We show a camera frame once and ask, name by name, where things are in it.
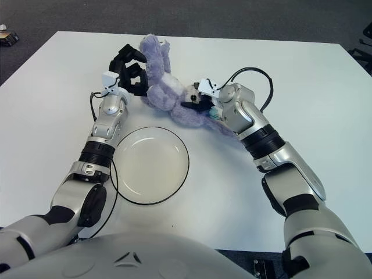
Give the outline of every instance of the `purple teddy bear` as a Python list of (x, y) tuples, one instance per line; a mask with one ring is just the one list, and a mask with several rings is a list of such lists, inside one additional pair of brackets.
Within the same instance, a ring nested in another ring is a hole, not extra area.
[(220, 133), (235, 137), (225, 125), (209, 117), (208, 112), (198, 113), (181, 106), (187, 89), (170, 74), (169, 42), (160, 43), (157, 36), (147, 35), (140, 43), (139, 50), (146, 56), (146, 72), (149, 90), (142, 100), (153, 108), (169, 111), (174, 121), (193, 127), (207, 125)]

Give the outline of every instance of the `stuffed animal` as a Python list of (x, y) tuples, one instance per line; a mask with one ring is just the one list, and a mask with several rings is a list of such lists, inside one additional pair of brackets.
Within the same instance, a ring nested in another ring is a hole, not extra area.
[(193, 127), (206, 125), (226, 136), (236, 138), (225, 125), (212, 119), (208, 111), (199, 113), (181, 106), (182, 102), (190, 101), (192, 88), (185, 88), (170, 74), (169, 49), (169, 42), (160, 43), (157, 36), (152, 34), (141, 41), (139, 50), (147, 59), (146, 72), (150, 86), (147, 97), (141, 97), (142, 100), (153, 108), (168, 111), (178, 123)]

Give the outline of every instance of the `small object on floor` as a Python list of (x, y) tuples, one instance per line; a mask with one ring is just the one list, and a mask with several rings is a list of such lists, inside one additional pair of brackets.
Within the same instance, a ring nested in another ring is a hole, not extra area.
[(0, 45), (11, 47), (18, 41), (19, 37), (14, 31), (7, 30), (5, 24), (0, 25)]
[(274, 264), (272, 260), (259, 260), (255, 259), (254, 264), (254, 276), (259, 279), (276, 279)]

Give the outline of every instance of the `gray carpet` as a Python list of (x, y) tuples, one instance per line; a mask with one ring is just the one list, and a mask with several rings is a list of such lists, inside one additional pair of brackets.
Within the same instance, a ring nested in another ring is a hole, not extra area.
[[(58, 30), (334, 42), (372, 52), (358, 43), (371, 21), (371, 0), (0, 0), (0, 24), (20, 37), (0, 48), (0, 84)], [(282, 273), (277, 253), (221, 253), (251, 272), (253, 259), (272, 259)]]

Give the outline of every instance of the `robotic arm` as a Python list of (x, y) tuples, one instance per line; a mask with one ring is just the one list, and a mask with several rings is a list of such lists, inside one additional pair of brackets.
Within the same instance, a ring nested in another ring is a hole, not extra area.
[[(92, 227), (101, 218), (106, 202), (103, 184), (110, 176), (115, 149), (128, 117), (131, 94), (145, 95), (148, 89), (145, 70), (132, 59), (146, 62), (143, 54), (126, 45), (102, 75), (104, 90), (99, 116), (95, 117), (84, 149), (62, 181), (46, 215), (27, 216), (0, 230), (0, 273), (35, 257), (66, 246), (84, 227)], [(139, 83), (131, 78), (139, 76)]]
[(326, 207), (321, 181), (255, 106), (253, 91), (238, 83), (220, 87), (208, 79), (201, 80), (198, 91), (212, 97), (225, 124), (264, 173), (264, 192), (273, 209), (285, 217), (282, 263), (288, 276), (372, 278), (368, 258)]

